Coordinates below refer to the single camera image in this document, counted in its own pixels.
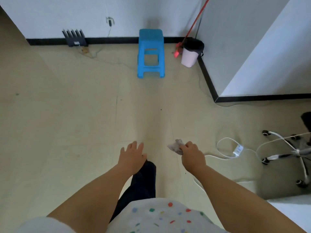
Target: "white trash can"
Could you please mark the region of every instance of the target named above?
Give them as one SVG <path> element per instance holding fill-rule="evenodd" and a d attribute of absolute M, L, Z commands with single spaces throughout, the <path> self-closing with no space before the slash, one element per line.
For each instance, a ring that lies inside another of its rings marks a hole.
<path fill-rule="evenodd" d="M 198 56 L 203 56 L 204 43 L 198 39 L 187 38 L 184 43 L 181 64 L 190 68 L 192 67 Z"/>

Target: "mop handle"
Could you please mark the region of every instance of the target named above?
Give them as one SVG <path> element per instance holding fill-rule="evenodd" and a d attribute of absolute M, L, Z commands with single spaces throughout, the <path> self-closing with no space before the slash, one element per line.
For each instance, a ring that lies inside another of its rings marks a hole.
<path fill-rule="evenodd" d="M 200 10 L 200 13 L 197 15 L 197 17 L 196 17 L 195 21 L 193 22 L 193 24 L 192 24 L 191 28 L 189 29 L 189 31 L 188 31 L 188 33 L 187 33 L 187 35 L 185 36 L 185 38 L 184 38 L 184 39 L 183 39 L 183 41 L 181 42 L 181 45 L 183 45 L 183 43 L 185 42 L 186 38 L 187 38 L 187 37 L 188 37 L 188 35 L 190 34 L 190 32 L 191 32 L 191 30 L 192 30 L 193 26 L 195 25 L 196 21 L 197 21 L 197 20 L 198 20 L 198 18 L 200 17 L 200 15 L 201 15 L 201 13 L 203 12 L 204 8 L 206 7 L 206 4 L 208 3 L 208 1 L 209 1 L 209 0 L 206 0 L 206 2 L 205 2 L 205 4 L 204 4 L 204 6 L 203 6 L 203 7 L 202 7 L 202 9 Z"/>

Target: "blue plastic stool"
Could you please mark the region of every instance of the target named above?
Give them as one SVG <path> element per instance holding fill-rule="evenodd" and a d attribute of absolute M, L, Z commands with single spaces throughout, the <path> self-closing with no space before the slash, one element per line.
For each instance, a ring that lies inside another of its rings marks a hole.
<path fill-rule="evenodd" d="M 159 64 L 156 66 L 146 66 L 145 55 L 158 55 Z M 137 77 L 143 78 L 144 72 L 159 72 L 160 78 L 165 76 L 164 37 L 161 29 L 139 30 Z"/>

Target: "caster wheel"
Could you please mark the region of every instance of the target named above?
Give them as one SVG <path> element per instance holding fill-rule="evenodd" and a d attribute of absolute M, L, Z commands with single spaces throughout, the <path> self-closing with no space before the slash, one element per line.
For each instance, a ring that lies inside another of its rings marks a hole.
<path fill-rule="evenodd" d="M 297 141 L 297 140 L 300 140 L 301 139 L 301 136 L 297 136 L 297 134 L 292 134 L 290 135 L 290 138 L 294 141 Z"/>
<path fill-rule="evenodd" d="M 308 184 L 305 183 L 303 180 L 297 180 L 296 185 L 300 188 L 306 188 L 308 186 Z"/>
<path fill-rule="evenodd" d="M 269 135 L 271 135 L 271 133 L 269 133 L 267 130 L 263 130 L 263 131 L 262 131 L 262 134 L 263 134 L 264 136 L 269 136 Z"/>
<path fill-rule="evenodd" d="M 267 158 L 263 158 L 261 160 L 261 162 L 264 164 L 264 165 L 268 165 L 268 163 L 270 163 L 270 160 L 268 160 Z"/>

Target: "black trousers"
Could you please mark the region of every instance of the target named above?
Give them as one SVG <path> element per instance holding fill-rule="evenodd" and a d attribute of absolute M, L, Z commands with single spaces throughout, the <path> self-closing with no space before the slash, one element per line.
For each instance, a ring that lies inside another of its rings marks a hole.
<path fill-rule="evenodd" d="M 112 221 L 132 201 L 156 197 L 156 166 L 146 161 L 138 173 L 133 175 L 131 185 L 118 200 Z"/>

